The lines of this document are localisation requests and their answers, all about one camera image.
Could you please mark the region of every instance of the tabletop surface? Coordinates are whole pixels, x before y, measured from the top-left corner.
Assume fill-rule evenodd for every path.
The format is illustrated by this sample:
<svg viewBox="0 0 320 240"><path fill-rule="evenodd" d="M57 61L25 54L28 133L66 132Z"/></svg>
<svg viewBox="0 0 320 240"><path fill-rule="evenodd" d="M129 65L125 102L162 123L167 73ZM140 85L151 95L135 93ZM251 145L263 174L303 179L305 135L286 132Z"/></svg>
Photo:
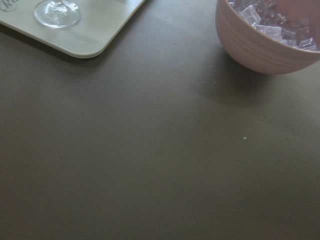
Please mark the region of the tabletop surface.
<svg viewBox="0 0 320 240"><path fill-rule="evenodd" d="M320 238L320 64L243 68L215 8L147 0L91 59L0 26L0 239Z"/></svg>

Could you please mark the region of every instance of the clear glass foot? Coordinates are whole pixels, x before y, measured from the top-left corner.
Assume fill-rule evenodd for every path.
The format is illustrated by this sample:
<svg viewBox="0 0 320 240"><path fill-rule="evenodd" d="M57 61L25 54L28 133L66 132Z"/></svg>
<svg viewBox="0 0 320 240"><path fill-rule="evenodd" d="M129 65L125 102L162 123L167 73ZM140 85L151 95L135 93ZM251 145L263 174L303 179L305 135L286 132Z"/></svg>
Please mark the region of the clear glass foot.
<svg viewBox="0 0 320 240"><path fill-rule="evenodd" d="M41 24L55 29L72 27L81 19L78 6L66 0L40 2L33 14Z"/></svg>

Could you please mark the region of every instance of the bowl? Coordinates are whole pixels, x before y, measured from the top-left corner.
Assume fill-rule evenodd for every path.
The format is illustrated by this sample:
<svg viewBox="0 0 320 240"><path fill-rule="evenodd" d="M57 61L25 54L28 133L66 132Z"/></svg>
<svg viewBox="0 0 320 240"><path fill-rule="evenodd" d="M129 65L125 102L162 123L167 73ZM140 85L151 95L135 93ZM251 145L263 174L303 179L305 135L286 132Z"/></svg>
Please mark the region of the bowl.
<svg viewBox="0 0 320 240"><path fill-rule="evenodd" d="M320 47L320 1L275 2L275 10L289 21L309 18L310 35ZM240 65L261 74L288 74L320 60L320 51L294 48L259 32L239 16L228 0L217 0L215 26L225 51Z"/></svg>

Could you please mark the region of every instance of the bowl rim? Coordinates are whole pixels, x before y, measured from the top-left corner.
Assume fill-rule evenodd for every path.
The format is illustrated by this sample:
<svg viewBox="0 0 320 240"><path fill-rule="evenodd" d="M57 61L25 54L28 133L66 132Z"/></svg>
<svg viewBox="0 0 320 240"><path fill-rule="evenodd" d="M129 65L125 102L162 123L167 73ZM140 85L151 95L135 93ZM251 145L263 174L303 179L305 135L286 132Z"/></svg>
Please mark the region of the bowl rim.
<svg viewBox="0 0 320 240"><path fill-rule="evenodd" d="M260 36L263 36L265 39L269 39L270 41L274 42L275 44L278 44L278 46L282 46L285 47L287 49L290 49L292 51L297 51L298 53L304 53L304 54L310 54L310 55L320 55L320 46L318 47L317 51L309 51L309 50L303 50L297 47L293 47L293 46L289 46L287 44L284 44L282 42L279 42L277 40L272 39L271 37L266 36L265 34L263 34L262 32L258 31L255 27L252 27L251 25L249 25L249 23L247 21L245 21L242 17L240 17L239 13L230 5L228 0L218 0L218 1L224 1L227 5L228 8L231 9L233 11L233 13L237 16L238 19L240 19L243 23L245 23L248 27L254 29L254 31L258 34L260 34Z"/></svg>

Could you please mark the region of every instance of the white tray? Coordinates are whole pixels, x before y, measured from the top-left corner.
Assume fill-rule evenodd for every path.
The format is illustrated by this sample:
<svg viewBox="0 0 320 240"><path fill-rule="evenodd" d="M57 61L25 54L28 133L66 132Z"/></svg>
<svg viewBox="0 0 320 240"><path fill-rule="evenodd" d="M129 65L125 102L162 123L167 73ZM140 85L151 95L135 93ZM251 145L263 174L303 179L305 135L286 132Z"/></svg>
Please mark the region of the white tray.
<svg viewBox="0 0 320 240"><path fill-rule="evenodd" d="M73 0L82 18L66 29L51 29L37 22L33 12L41 1L4 0L10 6L0 0L0 24L72 57L87 59L104 51L145 0Z"/></svg>

